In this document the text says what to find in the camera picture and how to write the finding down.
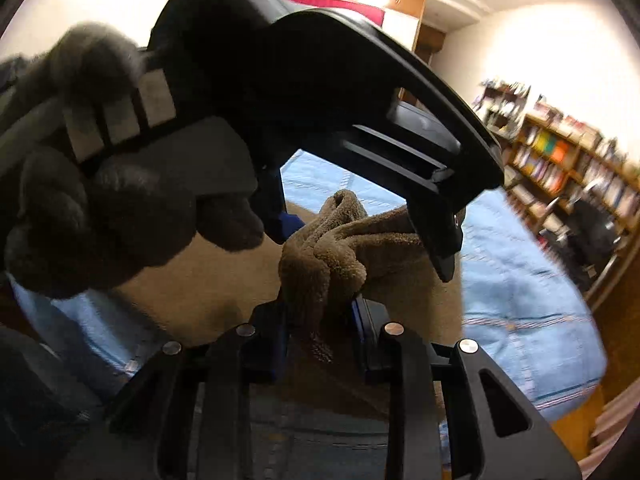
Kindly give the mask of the left gloved hand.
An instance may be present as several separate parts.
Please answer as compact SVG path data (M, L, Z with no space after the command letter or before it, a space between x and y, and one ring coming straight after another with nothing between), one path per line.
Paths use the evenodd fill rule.
M179 116L164 71L110 26L73 26L2 96L2 260L31 292L119 286L196 236L255 248L256 186L228 122Z

